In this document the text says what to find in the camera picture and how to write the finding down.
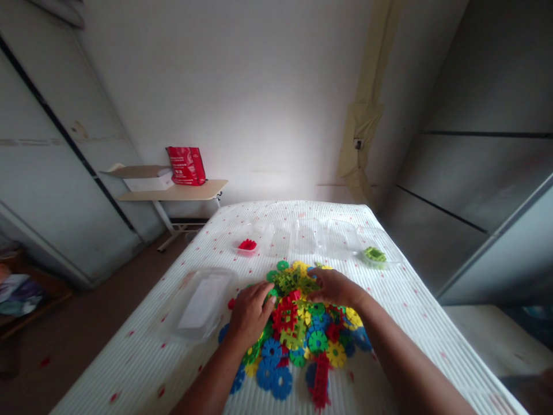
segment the floor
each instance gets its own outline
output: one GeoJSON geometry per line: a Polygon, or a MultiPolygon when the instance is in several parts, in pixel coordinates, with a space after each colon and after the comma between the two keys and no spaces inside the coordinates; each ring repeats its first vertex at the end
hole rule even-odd
{"type": "Polygon", "coordinates": [[[186,248],[179,236],[163,254],[169,234],[140,253],[94,291],[31,323],[18,337],[20,374],[0,379],[2,414],[47,414],[186,248]]]}

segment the mattress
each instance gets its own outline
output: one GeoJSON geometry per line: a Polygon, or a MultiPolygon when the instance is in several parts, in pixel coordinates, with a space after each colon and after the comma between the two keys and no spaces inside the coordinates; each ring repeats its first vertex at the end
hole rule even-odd
{"type": "MultiPolygon", "coordinates": [[[[286,242],[286,232],[293,230],[298,220],[307,219],[317,219],[322,225],[335,221],[361,234],[371,228],[382,229],[364,205],[257,201],[221,207],[52,413],[169,413],[217,348],[218,330],[230,319],[230,311],[225,308],[217,330],[201,345],[167,336],[160,327],[183,279],[202,268],[231,269],[239,277],[228,287],[225,298],[230,299],[237,290],[264,280],[267,272],[285,258],[291,262],[322,262],[366,288],[477,413],[526,413],[455,328],[403,254],[399,254],[403,264],[379,270],[368,267],[359,256],[296,249],[293,237],[286,242]],[[237,255],[233,244],[249,223],[271,224],[278,243],[266,245],[255,257],[237,255]]],[[[340,243],[337,237],[339,232],[327,237],[326,245],[340,243]]],[[[396,248],[389,239],[381,242],[396,248]]],[[[225,413],[312,414],[315,407],[308,393],[305,368],[291,365],[290,371],[293,385],[286,400],[276,400],[257,385],[255,378],[246,377],[241,390],[229,396],[225,413]]],[[[384,372],[370,353],[356,353],[344,367],[331,371],[328,395],[331,404],[323,410],[325,414],[398,412],[384,372]]]]}

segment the red shopping bag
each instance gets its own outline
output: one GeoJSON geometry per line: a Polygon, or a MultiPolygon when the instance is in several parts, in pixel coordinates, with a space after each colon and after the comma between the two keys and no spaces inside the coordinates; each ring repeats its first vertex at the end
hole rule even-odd
{"type": "Polygon", "coordinates": [[[197,147],[167,147],[167,153],[173,167],[175,184],[201,186],[206,182],[202,156],[197,147]]]}

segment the cardboard box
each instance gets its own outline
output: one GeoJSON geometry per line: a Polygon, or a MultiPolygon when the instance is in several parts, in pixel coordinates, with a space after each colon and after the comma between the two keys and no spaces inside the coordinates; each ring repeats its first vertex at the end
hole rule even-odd
{"type": "Polygon", "coordinates": [[[174,185],[173,170],[169,166],[142,165],[123,166],[116,164],[109,171],[110,176],[123,179],[130,191],[166,190],[174,185]]]}

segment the person's right hand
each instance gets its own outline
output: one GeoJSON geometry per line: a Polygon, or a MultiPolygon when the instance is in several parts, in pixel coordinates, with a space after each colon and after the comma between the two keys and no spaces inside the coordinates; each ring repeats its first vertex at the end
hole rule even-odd
{"type": "Polygon", "coordinates": [[[368,296],[364,289],[336,270],[314,268],[307,273],[310,277],[317,276],[317,284],[321,287],[307,296],[313,303],[329,303],[357,307],[368,296]]]}

